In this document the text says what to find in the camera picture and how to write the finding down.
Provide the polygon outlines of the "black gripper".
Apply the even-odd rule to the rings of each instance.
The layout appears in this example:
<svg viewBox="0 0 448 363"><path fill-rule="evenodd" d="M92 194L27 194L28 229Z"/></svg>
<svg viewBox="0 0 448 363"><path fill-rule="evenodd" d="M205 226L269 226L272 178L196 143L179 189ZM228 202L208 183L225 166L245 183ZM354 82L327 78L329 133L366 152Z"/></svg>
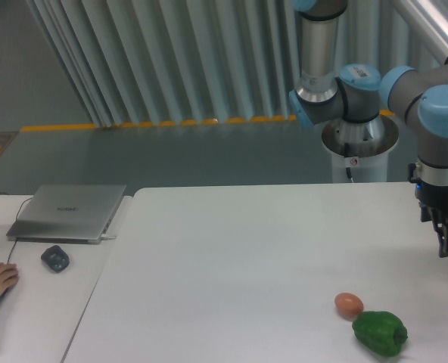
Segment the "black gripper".
<svg viewBox="0 0 448 363"><path fill-rule="evenodd" d="M420 220L432 222L439 239L439 257L448 257L448 168L423 162L408 165L408 181L415 185Z"/></svg>

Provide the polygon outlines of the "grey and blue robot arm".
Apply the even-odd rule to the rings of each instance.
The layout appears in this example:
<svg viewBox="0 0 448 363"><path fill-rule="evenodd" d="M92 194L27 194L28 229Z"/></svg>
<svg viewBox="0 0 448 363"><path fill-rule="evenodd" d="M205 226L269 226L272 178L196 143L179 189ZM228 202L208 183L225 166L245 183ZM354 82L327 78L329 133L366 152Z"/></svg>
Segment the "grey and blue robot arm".
<svg viewBox="0 0 448 363"><path fill-rule="evenodd" d="M418 139L418 159L408 166L420 219L433 225L440 257L448 257L448 5L442 1L395 1L393 7L418 33L440 66L425 73L408 66L381 75L366 64L333 70L338 20L345 1L295 1L303 26L301 75L289 94L297 120L325 124L322 143L353 161L387 153L398 139L395 123L379 114L384 105Z"/></svg>

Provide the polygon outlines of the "person's hand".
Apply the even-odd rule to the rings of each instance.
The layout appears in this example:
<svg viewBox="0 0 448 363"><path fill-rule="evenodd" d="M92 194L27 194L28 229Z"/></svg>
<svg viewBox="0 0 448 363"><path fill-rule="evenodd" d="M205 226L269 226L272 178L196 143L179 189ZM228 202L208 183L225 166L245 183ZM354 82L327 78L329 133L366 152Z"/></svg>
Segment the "person's hand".
<svg viewBox="0 0 448 363"><path fill-rule="evenodd" d="M19 272L16 264L0 262L0 296L12 288L19 281Z"/></svg>

